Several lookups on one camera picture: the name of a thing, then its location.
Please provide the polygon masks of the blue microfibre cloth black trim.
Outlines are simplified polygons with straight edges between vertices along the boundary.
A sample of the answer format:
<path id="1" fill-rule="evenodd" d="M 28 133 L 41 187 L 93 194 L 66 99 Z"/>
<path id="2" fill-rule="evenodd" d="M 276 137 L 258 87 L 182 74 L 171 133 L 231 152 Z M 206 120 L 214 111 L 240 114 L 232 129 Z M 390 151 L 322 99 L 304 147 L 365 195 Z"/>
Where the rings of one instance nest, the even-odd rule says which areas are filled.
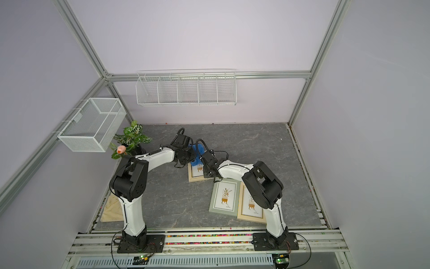
<path id="1" fill-rule="evenodd" d="M 194 151 L 196 157 L 191 162 L 191 166 L 194 167 L 194 166 L 198 166 L 198 165 L 203 165 L 200 158 L 206 152 L 205 147 L 201 143 L 198 143 L 198 144 L 193 145 L 192 148 L 193 148 L 193 151 Z"/>

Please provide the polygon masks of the beige picture frame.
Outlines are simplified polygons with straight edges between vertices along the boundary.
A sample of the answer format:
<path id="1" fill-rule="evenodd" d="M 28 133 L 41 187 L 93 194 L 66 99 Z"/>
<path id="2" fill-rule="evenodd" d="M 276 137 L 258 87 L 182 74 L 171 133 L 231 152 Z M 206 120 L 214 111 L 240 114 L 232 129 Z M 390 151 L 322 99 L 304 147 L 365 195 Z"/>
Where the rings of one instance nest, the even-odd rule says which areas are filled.
<path id="1" fill-rule="evenodd" d="M 191 163 L 188 164 L 188 181 L 190 183 L 193 182 L 200 182 L 205 180 L 214 180 L 214 178 L 205 178 L 204 177 L 204 166 L 202 164 L 198 165 L 191 165 Z"/>

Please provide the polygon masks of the green-grey picture frame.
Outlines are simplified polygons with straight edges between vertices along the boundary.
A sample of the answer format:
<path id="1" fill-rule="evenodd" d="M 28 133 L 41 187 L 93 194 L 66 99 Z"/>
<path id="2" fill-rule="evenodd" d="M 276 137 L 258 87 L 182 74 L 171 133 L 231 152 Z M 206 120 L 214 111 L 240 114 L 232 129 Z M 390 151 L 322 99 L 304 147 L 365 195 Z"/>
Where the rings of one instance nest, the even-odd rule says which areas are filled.
<path id="1" fill-rule="evenodd" d="M 237 216 L 239 207 L 240 182 L 234 179 L 222 179 L 214 184 L 209 212 Z"/>

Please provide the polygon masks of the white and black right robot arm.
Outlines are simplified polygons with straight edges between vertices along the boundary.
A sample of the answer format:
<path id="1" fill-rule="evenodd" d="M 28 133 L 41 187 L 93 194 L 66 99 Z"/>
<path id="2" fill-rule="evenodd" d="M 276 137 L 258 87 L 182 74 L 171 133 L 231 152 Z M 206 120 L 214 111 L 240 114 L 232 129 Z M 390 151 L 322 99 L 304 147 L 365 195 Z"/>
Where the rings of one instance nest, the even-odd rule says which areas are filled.
<path id="1" fill-rule="evenodd" d="M 266 218 L 266 232 L 257 233 L 262 239 L 254 239 L 256 247 L 281 249 L 287 246 L 288 227 L 282 214 L 283 184 L 278 177 L 262 162 L 240 164 L 227 159 L 217 159 L 209 151 L 199 157 L 206 176 L 229 178 L 244 183 L 251 197 L 263 209 Z"/>

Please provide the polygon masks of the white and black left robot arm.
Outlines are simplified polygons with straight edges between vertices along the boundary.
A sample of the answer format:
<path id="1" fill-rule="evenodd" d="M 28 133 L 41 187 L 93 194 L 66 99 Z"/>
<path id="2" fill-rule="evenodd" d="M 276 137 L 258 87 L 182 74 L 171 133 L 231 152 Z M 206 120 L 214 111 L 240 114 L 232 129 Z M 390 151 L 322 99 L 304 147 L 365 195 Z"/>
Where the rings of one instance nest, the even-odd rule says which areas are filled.
<path id="1" fill-rule="evenodd" d="M 110 189 L 122 205 L 124 229 L 122 238 L 129 244 L 144 249 L 148 244 L 147 228 L 143 219 L 142 195 L 149 171 L 167 163 L 183 168 L 195 161 L 194 141 L 181 128 L 169 145 L 143 155 L 124 157 L 110 181 Z"/>

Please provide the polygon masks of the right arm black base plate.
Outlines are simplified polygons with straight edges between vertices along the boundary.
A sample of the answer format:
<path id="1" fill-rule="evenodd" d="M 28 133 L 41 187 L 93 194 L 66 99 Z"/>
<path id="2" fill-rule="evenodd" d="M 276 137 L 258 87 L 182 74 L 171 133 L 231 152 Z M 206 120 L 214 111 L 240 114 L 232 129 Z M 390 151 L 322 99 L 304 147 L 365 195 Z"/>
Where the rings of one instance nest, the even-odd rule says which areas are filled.
<path id="1" fill-rule="evenodd" d="M 255 251 L 295 251 L 299 250 L 295 233 L 282 234 L 279 238 L 270 233 L 253 233 L 252 245 Z"/>

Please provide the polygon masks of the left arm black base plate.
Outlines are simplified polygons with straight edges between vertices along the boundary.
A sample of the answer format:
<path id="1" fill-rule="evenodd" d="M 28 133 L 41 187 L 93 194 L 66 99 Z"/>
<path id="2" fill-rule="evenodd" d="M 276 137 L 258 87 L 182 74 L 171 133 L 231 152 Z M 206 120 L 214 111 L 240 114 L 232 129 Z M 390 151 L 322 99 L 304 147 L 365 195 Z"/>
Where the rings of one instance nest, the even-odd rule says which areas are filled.
<path id="1" fill-rule="evenodd" d="M 117 253 L 161 253 L 165 245 L 164 235 L 146 234 L 139 239 L 136 236 L 123 234 Z"/>

